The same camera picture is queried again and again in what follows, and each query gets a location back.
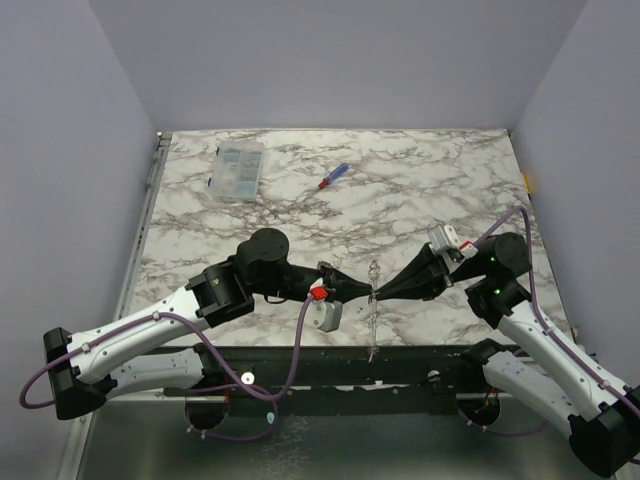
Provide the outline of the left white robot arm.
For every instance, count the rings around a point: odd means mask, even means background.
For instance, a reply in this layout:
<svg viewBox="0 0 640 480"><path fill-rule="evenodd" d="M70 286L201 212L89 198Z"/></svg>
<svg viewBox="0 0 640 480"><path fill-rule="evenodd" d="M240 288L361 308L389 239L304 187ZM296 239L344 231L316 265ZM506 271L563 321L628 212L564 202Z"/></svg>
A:
<svg viewBox="0 0 640 480"><path fill-rule="evenodd" d="M54 328L43 336L51 406L60 420L102 407L110 398L157 387L206 395L221 371L194 349L157 356L154 349L252 313L255 296L321 308L322 326L336 330L342 306L372 291L325 262L315 268L288 260L289 240L263 228L225 261L205 268L163 300L108 325L84 332Z"/></svg>

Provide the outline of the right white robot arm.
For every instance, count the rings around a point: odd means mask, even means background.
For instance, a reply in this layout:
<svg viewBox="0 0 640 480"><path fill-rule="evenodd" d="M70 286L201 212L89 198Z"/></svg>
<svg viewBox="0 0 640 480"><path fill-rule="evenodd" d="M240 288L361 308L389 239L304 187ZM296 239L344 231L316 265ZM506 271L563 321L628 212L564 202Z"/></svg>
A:
<svg viewBox="0 0 640 480"><path fill-rule="evenodd" d="M473 313L535 361L531 368L487 340L469 350L459 367L461 383L487 385L515 397L561 432L578 460L607 478L639 453L639 390L609 372L542 312L532 288L519 277L532 271L531 248L516 233L460 242L448 233L430 240L375 299L430 301L469 280Z"/></svg>

